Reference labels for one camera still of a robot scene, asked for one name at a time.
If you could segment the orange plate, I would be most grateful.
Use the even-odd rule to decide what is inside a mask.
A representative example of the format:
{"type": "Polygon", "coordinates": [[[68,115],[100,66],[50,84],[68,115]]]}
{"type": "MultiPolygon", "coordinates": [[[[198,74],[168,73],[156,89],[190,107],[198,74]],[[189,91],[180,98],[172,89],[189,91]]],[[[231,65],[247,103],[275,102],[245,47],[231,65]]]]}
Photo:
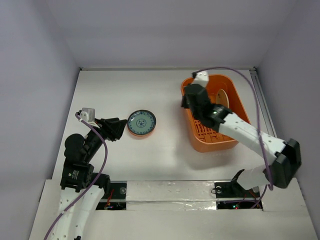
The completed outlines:
{"type": "Polygon", "coordinates": [[[127,128],[128,128],[128,131],[136,137],[146,137],[155,130],[156,126],[137,127],[137,126],[129,125],[127,128]]]}

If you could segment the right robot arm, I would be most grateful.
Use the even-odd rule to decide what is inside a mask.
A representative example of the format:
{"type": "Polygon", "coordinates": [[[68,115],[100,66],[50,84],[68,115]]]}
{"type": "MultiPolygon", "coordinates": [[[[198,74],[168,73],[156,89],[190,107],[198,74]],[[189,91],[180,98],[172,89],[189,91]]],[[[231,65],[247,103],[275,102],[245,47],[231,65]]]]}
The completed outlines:
{"type": "Polygon", "coordinates": [[[190,109],[205,127],[238,141],[263,158],[263,165],[241,169],[229,182],[228,189],[235,196],[260,186],[286,189],[302,165],[297,140],[285,141],[260,131],[229,108],[211,103],[207,90],[199,84],[184,87],[181,106],[190,109]]]}

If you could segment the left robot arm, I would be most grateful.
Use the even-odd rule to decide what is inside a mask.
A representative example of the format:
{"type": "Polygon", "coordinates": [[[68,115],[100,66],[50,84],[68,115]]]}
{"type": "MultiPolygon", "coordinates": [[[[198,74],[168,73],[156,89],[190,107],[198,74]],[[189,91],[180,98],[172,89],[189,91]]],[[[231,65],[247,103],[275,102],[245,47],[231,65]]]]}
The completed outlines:
{"type": "Polygon", "coordinates": [[[50,233],[52,240],[82,240],[85,229],[100,200],[113,195],[109,175],[94,171],[90,163],[106,141],[119,140],[127,120],[95,119],[86,136],[75,133],[64,143],[65,161],[60,181],[59,213],[50,233]]]}

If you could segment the white plate with red marks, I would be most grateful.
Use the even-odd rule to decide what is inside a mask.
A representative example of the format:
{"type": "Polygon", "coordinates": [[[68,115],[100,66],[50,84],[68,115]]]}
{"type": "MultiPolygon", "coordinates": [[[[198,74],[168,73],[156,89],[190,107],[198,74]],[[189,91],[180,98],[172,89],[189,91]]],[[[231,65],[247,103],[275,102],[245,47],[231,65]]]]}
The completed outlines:
{"type": "Polygon", "coordinates": [[[215,103],[223,105],[227,108],[230,106],[229,97],[225,90],[219,89],[215,97],[215,103]]]}

